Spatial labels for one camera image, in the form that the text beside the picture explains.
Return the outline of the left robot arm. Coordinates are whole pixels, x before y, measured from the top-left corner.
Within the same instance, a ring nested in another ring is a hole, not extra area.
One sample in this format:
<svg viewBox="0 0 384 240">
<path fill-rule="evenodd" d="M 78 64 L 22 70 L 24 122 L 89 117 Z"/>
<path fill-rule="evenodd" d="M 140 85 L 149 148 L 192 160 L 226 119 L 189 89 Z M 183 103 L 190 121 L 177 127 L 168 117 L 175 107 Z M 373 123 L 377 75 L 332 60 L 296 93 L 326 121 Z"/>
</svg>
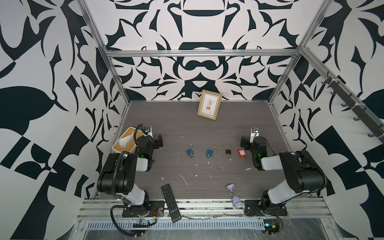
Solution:
<svg viewBox="0 0 384 240">
<path fill-rule="evenodd" d="M 136 173 L 149 172 L 154 150 L 163 147 L 163 137 L 153 136 L 151 126 L 129 127 L 112 146 L 112 153 L 97 180 L 97 190 L 121 200 L 137 215 L 150 211 L 149 195 L 136 183 Z"/>
</svg>

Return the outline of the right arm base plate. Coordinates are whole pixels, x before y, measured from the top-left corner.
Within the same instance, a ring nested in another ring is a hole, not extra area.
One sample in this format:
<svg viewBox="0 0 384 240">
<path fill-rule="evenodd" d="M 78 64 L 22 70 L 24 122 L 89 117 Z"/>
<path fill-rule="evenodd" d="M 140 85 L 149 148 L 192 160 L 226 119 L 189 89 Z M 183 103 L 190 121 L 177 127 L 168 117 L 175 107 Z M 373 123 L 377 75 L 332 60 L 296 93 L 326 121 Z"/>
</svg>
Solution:
<svg viewBox="0 0 384 240">
<path fill-rule="evenodd" d="M 279 216 L 286 217 L 288 211 L 286 204 L 267 204 L 263 205 L 261 200 L 245 200 L 244 213 L 248 217 Z"/>
</svg>

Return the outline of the red padlock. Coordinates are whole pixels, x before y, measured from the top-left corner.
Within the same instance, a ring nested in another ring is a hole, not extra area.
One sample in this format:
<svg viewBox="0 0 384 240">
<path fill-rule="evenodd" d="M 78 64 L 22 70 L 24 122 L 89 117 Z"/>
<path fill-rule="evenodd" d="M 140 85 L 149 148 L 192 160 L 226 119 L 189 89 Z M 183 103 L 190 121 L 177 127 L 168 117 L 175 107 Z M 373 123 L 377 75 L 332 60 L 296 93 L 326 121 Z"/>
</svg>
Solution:
<svg viewBox="0 0 384 240">
<path fill-rule="evenodd" d="M 246 157 L 247 157 L 246 150 L 244 150 L 244 149 L 239 149 L 239 150 L 238 150 L 238 154 L 239 154 L 239 157 L 240 157 L 240 158 L 242 158 L 243 160 L 246 160 Z"/>
</svg>

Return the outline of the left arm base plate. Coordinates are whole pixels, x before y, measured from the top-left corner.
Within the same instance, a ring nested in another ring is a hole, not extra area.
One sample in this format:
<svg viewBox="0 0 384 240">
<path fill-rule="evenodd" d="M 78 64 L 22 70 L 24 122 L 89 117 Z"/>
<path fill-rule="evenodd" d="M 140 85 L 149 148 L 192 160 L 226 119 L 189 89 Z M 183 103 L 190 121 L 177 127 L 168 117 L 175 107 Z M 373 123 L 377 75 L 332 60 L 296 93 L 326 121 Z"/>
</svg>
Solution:
<svg viewBox="0 0 384 240">
<path fill-rule="evenodd" d="M 140 206 L 125 207 L 122 217 L 162 217 L 164 215 L 164 209 L 165 201 L 149 201 Z"/>
</svg>

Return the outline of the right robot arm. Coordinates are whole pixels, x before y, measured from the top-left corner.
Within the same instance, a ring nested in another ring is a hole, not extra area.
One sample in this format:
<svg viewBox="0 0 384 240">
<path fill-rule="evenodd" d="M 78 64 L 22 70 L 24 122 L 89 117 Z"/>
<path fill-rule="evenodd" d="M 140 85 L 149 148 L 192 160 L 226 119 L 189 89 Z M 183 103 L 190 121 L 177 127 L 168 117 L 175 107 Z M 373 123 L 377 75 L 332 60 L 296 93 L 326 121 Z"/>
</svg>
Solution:
<svg viewBox="0 0 384 240">
<path fill-rule="evenodd" d="M 308 151 L 281 152 L 267 155 L 268 141 L 263 137 L 241 138 L 240 146 L 251 152 L 254 167 L 259 171 L 280 171 L 285 175 L 276 187 L 263 192 L 259 201 L 245 201 L 247 216 L 288 215 L 286 203 L 301 195 L 316 193 L 327 185 L 327 177 Z"/>
</svg>

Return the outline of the small black padlock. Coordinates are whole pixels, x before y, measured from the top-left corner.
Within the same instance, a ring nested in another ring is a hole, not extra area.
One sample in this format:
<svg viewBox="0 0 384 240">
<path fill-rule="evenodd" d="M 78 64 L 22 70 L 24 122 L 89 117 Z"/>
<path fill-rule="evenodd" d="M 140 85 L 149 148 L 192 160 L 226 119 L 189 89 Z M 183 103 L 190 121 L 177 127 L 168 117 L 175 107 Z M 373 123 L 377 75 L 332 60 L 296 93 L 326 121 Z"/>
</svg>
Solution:
<svg viewBox="0 0 384 240">
<path fill-rule="evenodd" d="M 231 147 L 229 147 L 228 149 L 226 149 L 226 156 L 227 157 L 230 157 L 231 156 L 231 154 L 232 154 L 232 150 L 234 149 L 234 147 L 233 146 L 231 146 Z"/>
</svg>

